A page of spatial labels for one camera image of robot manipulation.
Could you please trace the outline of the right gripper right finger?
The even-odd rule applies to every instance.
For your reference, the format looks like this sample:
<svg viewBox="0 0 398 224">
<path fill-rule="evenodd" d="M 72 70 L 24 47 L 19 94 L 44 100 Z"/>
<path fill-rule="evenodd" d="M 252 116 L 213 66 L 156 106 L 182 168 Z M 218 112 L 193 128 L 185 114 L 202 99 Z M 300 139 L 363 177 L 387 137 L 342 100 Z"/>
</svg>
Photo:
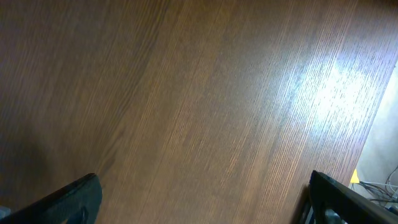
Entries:
<svg viewBox="0 0 398 224">
<path fill-rule="evenodd" d="M 312 172 L 309 193 L 316 223 L 397 224 L 396 214 L 322 172 Z"/>
</svg>

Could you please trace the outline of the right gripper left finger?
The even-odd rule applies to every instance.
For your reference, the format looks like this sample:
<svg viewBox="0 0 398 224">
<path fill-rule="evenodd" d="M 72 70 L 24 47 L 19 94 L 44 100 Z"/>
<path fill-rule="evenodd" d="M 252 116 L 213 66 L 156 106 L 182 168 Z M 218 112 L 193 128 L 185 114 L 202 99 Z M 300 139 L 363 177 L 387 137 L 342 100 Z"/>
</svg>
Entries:
<svg viewBox="0 0 398 224">
<path fill-rule="evenodd" d="M 86 174 L 33 204 L 1 219 L 1 223 L 94 224 L 102 201 L 99 177 Z"/>
</svg>

